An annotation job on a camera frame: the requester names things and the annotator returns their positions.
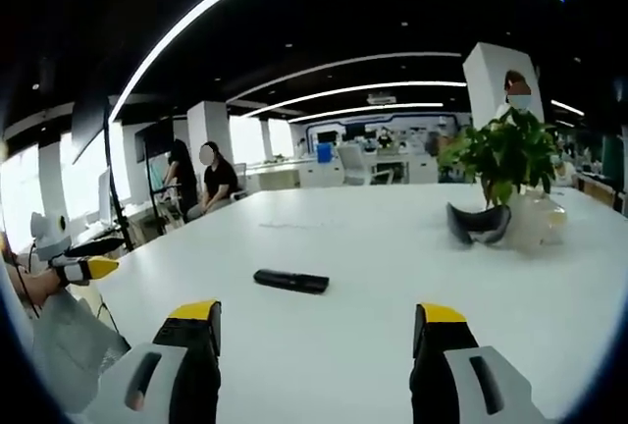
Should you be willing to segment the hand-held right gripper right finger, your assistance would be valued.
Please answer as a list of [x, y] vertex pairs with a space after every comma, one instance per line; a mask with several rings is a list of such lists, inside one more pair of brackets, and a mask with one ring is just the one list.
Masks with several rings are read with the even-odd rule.
[[409, 377], [415, 423], [546, 423], [529, 381], [494, 347], [478, 345], [453, 308], [419, 303]]

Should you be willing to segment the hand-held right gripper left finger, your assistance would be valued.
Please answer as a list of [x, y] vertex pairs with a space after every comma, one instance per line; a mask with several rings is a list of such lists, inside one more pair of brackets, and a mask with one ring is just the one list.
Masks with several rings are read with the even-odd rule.
[[221, 302], [184, 304], [150, 343], [101, 377], [84, 411], [88, 423], [214, 423], [221, 372]]

